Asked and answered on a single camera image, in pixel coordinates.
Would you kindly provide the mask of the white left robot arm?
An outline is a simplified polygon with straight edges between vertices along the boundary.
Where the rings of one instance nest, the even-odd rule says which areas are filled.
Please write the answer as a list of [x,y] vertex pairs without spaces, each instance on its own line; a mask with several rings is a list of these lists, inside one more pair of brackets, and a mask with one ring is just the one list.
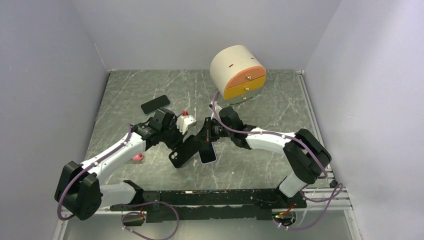
[[98,155],[62,169],[54,199],[59,220],[90,218],[99,208],[123,205],[137,210],[144,202],[144,190],[130,180],[105,184],[118,168],[159,143],[175,150],[197,121],[188,113],[176,115],[166,108],[155,111],[145,122],[129,124],[127,133]]

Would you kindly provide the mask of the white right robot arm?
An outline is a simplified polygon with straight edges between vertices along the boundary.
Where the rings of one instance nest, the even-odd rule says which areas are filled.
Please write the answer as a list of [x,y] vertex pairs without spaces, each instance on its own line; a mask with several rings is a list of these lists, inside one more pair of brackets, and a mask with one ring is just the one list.
[[215,110],[205,118],[195,139],[203,144],[230,138],[239,148],[265,150],[285,155],[291,172],[277,187],[275,202],[282,208],[288,207],[295,195],[318,179],[325,178],[325,168],[332,157],[325,147],[307,129],[297,132],[275,132],[255,125],[243,123],[232,107]]

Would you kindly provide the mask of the black phone case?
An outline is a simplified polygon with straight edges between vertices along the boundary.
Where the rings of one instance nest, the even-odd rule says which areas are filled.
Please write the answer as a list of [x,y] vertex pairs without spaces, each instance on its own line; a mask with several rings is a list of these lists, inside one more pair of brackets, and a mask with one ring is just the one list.
[[197,152],[202,149],[202,144],[194,135],[190,135],[181,145],[176,147],[168,156],[172,165],[179,169]]

